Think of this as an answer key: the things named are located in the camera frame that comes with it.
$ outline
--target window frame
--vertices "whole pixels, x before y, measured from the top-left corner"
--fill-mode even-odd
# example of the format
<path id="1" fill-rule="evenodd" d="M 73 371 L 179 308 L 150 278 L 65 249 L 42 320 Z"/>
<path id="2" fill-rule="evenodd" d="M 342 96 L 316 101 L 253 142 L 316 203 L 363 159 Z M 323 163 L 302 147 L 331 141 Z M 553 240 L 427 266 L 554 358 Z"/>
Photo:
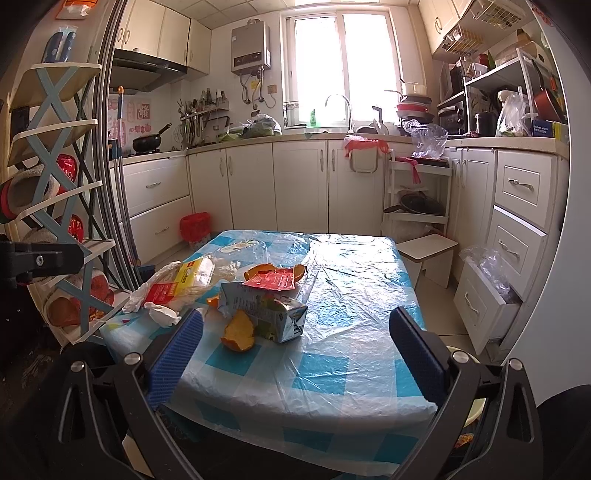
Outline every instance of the window frame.
<path id="1" fill-rule="evenodd" d="M 396 36 L 394 34 L 394 26 L 393 21 L 391 18 L 391 13 L 388 8 L 384 7 L 377 7 L 371 8 L 367 5 L 363 6 L 363 8 L 354 8 L 352 6 L 347 6 L 344 8 L 335 8 L 334 6 L 330 8 L 322 9 L 321 11 L 311 12 L 311 13 L 298 13 L 293 12 L 293 14 L 285 16 L 285 65 L 287 66 L 286 72 L 286 81 L 285 85 L 287 87 L 287 92 L 289 95 L 289 100 L 299 100 L 297 95 L 297 75 L 296 75 L 296 21 L 297 20 L 306 20 L 309 18 L 325 18 L 325 17 L 333 17 L 336 18 L 336 26 L 337 26 L 337 33 L 339 35 L 339 43 L 340 43 L 340 55 L 341 60 L 343 63 L 343 81 L 345 83 L 345 95 L 348 99 L 351 98 L 350 96 L 350 89 L 349 89 L 349 65 L 348 65 L 348 58 L 347 58 L 347 45 L 345 41 L 345 19 L 344 15 L 347 14 L 369 14 L 369 15 L 383 15 L 386 19 L 386 27 L 388 29 L 388 35 L 390 38 L 390 45 L 392 47 L 392 61 L 394 62 L 394 72 L 397 78 L 396 85 L 398 85 L 398 79 L 401 77 L 400 73 L 400 58 L 398 54 L 398 44 L 396 42 Z M 371 118 L 353 118 L 353 122 L 371 122 Z M 393 125 L 392 122 L 385 122 L 386 124 Z M 331 127 L 343 127 L 347 125 L 346 119 L 340 122 L 335 122 L 334 125 Z"/>

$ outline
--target water heater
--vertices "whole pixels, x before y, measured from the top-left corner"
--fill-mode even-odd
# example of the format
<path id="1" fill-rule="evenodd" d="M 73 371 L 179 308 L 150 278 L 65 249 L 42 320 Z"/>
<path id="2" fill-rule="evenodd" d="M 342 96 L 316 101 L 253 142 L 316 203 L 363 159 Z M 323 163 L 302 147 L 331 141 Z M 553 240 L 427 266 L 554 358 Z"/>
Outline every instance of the water heater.
<path id="1" fill-rule="evenodd" d="M 232 30 L 232 73 L 255 73 L 271 68 L 269 27 L 260 20 L 249 20 L 244 27 Z"/>

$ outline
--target plastic bag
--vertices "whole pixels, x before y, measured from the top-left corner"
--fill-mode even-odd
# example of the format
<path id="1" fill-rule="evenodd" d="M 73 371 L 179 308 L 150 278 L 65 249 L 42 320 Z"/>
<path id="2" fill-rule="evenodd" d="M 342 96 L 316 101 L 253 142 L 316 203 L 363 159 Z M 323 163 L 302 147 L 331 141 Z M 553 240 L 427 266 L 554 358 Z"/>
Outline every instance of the plastic bag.
<path id="1" fill-rule="evenodd" d="M 281 125 L 273 117 L 265 113 L 259 113 L 248 120 L 244 125 L 242 138 L 272 137 L 281 135 Z"/>
<path id="2" fill-rule="evenodd" d="M 404 130 L 411 134 L 415 151 L 413 157 L 439 159 L 443 155 L 447 130 L 436 124 L 422 124 L 412 119 L 403 121 Z"/>
<path id="3" fill-rule="evenodd" d="M 527 101 L 521 87 L 519 93 L 511 93 L 503 103 L 503 108 L 496 125 L 497 137 L 526 137 L 528 135 L 526 118 Z"/>
<path id="4" fill-rule="evenodd" d="M 501 297 L 511 296 L 511 286 L 504 274 L 503 257 L 498 250 L 472 245 L 460 251 L 460 258 L 464 261 L 470 258 L 478 265 Z"/>

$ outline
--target floor tile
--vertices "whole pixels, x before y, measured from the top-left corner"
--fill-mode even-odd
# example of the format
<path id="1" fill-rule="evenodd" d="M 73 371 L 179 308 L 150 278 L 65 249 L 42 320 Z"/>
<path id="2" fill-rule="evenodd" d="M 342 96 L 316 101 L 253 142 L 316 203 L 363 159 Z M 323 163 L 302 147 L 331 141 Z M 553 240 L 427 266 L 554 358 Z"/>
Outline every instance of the floor tile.
<path id="1" fill-rule="evenodd" d="M 443 288 L 421 274 L 415 292 L 427 330 L 438 335 L 467 334 L 462 318 L 453 304 L 455 286 Z"/>

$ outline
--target small stool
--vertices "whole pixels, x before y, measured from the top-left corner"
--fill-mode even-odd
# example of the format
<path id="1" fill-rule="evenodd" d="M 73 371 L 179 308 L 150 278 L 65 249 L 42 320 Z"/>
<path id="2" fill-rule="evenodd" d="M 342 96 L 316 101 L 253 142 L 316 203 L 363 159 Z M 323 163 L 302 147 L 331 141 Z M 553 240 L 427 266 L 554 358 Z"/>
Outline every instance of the small stool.
<path id="1" fill-rule="evenodd" d="M 447 288 L 452 269 L 453 248 L 457 242 L 433 233 L 415 240 L 397 244 L 402 255 L 413 288 L 417 285 L 418 275 L 425 270 L 425 276 L 436 284 Z"/>

